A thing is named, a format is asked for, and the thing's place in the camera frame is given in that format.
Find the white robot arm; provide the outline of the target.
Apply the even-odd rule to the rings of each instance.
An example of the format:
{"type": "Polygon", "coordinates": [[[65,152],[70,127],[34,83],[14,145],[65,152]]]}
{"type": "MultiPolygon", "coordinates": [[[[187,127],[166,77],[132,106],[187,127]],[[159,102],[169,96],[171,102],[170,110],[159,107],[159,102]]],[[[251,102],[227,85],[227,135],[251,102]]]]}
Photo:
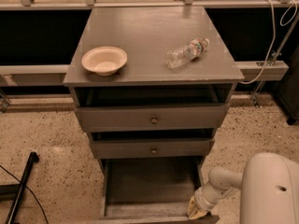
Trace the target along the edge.
{"type": "Polygon", "coordinates": [[[299,164],[274,153],[254,155],[241,173],[212,168],[190,199],[188,218],[205,216],[236,189],[239,224],[299,224],[299,164]]]}

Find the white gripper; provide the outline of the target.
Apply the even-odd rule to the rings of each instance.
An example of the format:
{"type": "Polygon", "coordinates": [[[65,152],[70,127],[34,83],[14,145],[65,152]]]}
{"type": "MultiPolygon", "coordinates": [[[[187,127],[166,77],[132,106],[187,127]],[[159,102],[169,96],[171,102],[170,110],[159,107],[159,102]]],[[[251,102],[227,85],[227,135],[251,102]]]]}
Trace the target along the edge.
{"type": "Polygon", "coordinates": [[[199,219],[212,210],[222,197],[223,190],[211,185],[200,187],[189,200],[187,215],[190,220],[199,219]]]}

